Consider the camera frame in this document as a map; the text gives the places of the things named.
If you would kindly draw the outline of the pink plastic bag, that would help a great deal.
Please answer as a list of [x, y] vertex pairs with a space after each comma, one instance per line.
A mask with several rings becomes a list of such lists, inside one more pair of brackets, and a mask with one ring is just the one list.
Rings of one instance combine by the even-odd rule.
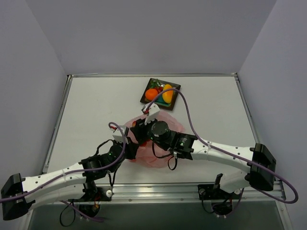
[[[135, 117], [128, 122], [125, 123], [125, 126], [128, 128], [132, 127], [132, 123], [135, 122], [138, 119], [144, 119], [145, 115], [141, 115], [138, 117]], [[169, 128], [176, 132], [185, 132], [185, 128], [181, 123], [179, 123], [174, 117], [172, 117], [169, 113], [165, 111], [161, 111], [157, 117], [157, 120], [165, 121]], [[131, 140], [134, 143], [138, 143], [134, 134], [129, 131], [128, 136], [131, 138]], [[154, 146], [155, 154], [156, 156], [164, 156], [168, 154], [169, 152], [162, 150], [157, 145]], [[139, 164], [143, 167], [147, 168], [165, 168], [168, 166], [168, 160], [171, 158], [171, 156], [168, 156], [163, 159], [159, 159], [154, 156], [152, 151], [152, 141], [148, 140], [141, 144], [137, 150], [136, 157], [133, 160], [128, 160], [129, 162]]]

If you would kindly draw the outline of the yellow fake mango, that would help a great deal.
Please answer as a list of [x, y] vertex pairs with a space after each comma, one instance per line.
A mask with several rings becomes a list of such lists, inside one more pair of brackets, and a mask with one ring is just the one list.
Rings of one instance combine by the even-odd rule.
[[[163, 90], [171, 89], [172, 86], [170, 84], [165, 84]], [[166, 104], [170, 104], [172, 102], [174, 91], [166, 91], [162, 94], [162, 98]]]

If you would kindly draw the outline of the orange fake tangerine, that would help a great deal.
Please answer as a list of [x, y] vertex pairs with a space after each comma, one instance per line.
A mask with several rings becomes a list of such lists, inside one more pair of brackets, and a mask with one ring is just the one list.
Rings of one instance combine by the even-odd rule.
[[145, 98], [148, 101], [152, 101], [156, 96], [158, 95], [158, 91], [155, 88], [149, 88], [146, 92], [145, 92]]

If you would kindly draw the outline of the red cherry tomato bunch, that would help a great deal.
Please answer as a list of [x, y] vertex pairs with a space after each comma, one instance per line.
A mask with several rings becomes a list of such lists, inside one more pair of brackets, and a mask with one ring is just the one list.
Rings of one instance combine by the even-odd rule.
[[156, 89], [158, 93], [163, 91], [164, 85], [158, 79], [151, 79], [150, 80], [150, 88]]

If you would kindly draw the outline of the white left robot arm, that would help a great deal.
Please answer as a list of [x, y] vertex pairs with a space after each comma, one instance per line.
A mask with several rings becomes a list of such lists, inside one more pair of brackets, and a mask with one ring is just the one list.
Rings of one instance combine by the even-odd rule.
[[11, 175], [0, 191], [3, 220], [17, 219], [41, 205], [62, 200], [92, 201], [95, 181], [114, 173], [125, 159], [133, 160], [139, 145], [131, 138], [113, 141], [105, 154], [95, 153], [62, 170], [34, 177]]

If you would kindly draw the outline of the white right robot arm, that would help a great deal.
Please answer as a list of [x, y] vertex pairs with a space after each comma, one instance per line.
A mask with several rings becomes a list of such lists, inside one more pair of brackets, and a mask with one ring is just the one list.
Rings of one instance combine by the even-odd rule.
[[169, 156], [191, 161], [212, 161], [237, 168], [238, 171], [216, 176], [217, 188], [232, 193], [245, 187], [272, 191], [276, 159], [265, 145], [235, 147], [210, 142], [195, 135], [173, 131], [165, 121], [145, 119], [132, 122], [130, 128], [136, 141], [143, 144], [151, 140], [154, 146], [168, 152]]

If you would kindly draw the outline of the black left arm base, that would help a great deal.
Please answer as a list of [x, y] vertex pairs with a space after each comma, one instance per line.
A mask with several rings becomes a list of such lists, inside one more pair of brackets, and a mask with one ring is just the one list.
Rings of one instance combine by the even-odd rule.
[[86, 190], [86, 193], [78, 200], [78, 210], [91, 218], [95, 218], [100, 211], [100, 202], [110, 202], [112, 200], [113, 187], [110, 185], [99, 186]]

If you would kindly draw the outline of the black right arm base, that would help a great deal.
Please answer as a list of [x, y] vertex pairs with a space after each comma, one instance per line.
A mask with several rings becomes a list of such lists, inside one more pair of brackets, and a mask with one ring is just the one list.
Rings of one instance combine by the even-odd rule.
[[213, 184], [198, 185], [201, 206], [207, 214], [215, 214], [217, 218], [227, 218], [241, 202], [244, 189], [238, 193], [227, 193]]

